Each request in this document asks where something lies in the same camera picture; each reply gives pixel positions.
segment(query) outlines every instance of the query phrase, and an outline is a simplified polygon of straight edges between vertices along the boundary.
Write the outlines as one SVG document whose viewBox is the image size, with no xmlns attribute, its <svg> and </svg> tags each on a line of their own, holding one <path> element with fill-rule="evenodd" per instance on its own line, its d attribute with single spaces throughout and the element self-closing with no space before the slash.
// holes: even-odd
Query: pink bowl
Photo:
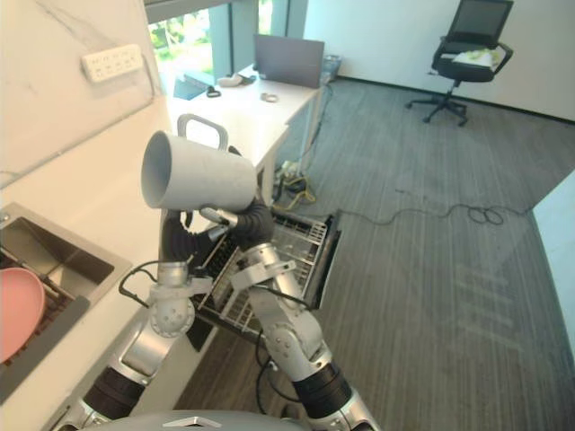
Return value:
<svg viewBox="0 0 575 431">
<path fill-rule="evenodd" d="M 38 326 L 46 293 L 34 273 L 24 268 L 0 270 L 0 363 L 16 353 Z"/>
</svg>

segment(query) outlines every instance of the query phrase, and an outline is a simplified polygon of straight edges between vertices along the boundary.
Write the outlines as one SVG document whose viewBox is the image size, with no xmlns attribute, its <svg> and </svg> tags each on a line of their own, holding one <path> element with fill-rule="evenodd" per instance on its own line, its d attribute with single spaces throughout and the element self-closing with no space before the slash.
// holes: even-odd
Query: yellow cable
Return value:
<svg viewBox="0 0 575 431">
<path fill-rule="evenodd" d="M 296 178 L 290 182 L 285 182 L 284 184 L 291 186 L 292 184 L 295 184 L 296 182 L 299 182 L 301 180 L 305 181 L 305 189 L 296 193 L 296 195 L 291 200 L 291 202 L 287 205 L 287 207 L 283 207 L 283 206 L 277 205 L 277 204 L 274 204 L 273 207 L 276 209 L 281 209 L 283 211 L 291 211 L 297 205 L 297 203 L 300 201 L 300 199 L 302 199 L 302 198 L 306 199 L 310 203 L 314 203 L 316 201 L 316 199 L 315 199 L 315 196 L 312 194 L 312 192 L 309 189 L 309 179 L 307 177 L 299 177 L 299 178 Z"/>
</svg>

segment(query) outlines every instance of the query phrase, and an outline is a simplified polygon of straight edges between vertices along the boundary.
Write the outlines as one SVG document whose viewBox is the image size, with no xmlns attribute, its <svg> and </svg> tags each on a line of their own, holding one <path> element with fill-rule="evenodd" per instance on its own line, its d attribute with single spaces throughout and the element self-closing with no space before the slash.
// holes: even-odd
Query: dishwasher rack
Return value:
<svg viewBox="0 0 575 431">
<path fill-rule="evenodd" d="M 295 277 L 302 296 L 312 308 L 318 308 L 329 276 L 341 232 L 337 217 L 325 223 L 277 210 L 272 211 L 275 229 L 272 244 L 283 260 L 296 263 Z M 214 278 L 210 293 L 192 298 L 197 315 L 252 342 L 257 339 L 260 323 L 249 305 L 248 292 L 236 293 L 231 277 L 238 272 L 239 248 L 226 236 L 208 255 L 203 267 Z"/>
</svg>

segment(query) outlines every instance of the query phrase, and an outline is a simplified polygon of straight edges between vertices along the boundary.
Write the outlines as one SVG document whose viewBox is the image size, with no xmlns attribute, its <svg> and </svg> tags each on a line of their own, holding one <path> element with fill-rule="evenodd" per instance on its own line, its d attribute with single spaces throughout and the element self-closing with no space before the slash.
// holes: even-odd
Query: stainless steel sink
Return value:
<svg viewBox="0 0 575 431">
<path fill-rule="evenodd" d="M 0 364 L 0 404 L 131 264 L 41 215 L 11 204 L 0 210 L 0 268 L 10 267 L 27 268 L 40 278 L 46 307 L 26 345 Z"/>
<path fill-rule="evenodd" d="M 3 265 L 10 260 L 30 269 L 48 295 L 81 295 L 93 305 L 130 267 L 123 258 L 17 204 L 4 208 L 0 220 Z"/>
</svg>

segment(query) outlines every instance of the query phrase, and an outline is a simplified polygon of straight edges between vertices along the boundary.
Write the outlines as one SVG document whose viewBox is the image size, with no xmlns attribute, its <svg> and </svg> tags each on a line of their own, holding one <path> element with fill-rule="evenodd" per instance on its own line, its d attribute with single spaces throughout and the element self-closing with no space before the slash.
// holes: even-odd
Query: black office chair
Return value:
<svg viewBox="0 0 575 431">
<path fill-rule="evenodd" d="M 413 103 L 437 105 L 423 119 L 424 123 L 429 123 L 431 117 L 445 109 L 456 114 L 461 119 L 459 126 L 463 126 L 467 122 L 465 115 L 467 107 L 451 100 L 453 90 L 461 82 L 488 83 L 507 64 L 513 55 L 513 50 L 499 42 L 499 37 L 512 5 L 513 2 L 505 0 L 461 0 L 449 33 L 441 38 L 431 66 L 439 75 L 453 79 L 453 86 L 445 96 L 410 101 L 405 107 L 409 109 Z M 452 61 L 453 57 L 461 52 L 496 47 L 501 47 L 505 51 L 505 57 L 495 70 L 487 66 Z"/>
</svg>

